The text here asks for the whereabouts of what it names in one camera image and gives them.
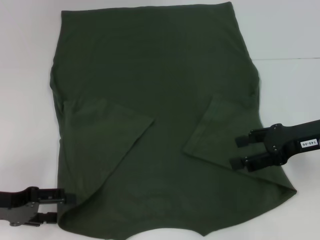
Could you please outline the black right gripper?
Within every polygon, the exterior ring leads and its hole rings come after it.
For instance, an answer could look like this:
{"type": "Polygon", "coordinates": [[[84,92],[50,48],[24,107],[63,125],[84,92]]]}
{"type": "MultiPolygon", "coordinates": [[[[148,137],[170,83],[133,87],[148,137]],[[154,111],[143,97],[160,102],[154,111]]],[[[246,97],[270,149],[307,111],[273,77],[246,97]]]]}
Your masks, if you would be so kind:
{"type": "Polygon", "coordinates": [[[270,128],[252,129],[247,135],[235,138],[238,147],[262,143],[265,139],[267,152],[252,156],[235,157],[229,160],[233,170],[246,169],[255,172],[271,166],[281,166],[300,153],[320,149],[320,121],[315,120],[294,126],[280,123],[270,128]]]}

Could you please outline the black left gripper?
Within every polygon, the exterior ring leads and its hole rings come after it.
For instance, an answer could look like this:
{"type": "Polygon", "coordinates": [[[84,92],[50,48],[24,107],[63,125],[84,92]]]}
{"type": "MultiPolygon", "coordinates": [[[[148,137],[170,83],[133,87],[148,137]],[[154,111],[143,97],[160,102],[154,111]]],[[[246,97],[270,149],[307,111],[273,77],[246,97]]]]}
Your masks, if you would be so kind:
{"type": "Polygon", "coordinates": [[[0,219],[11,227],[57,224],[56,212],[38,213],[40,204],[75,204],[76,195],[62,188],[28,187],[19,192],[0,192],[0,219]]]}

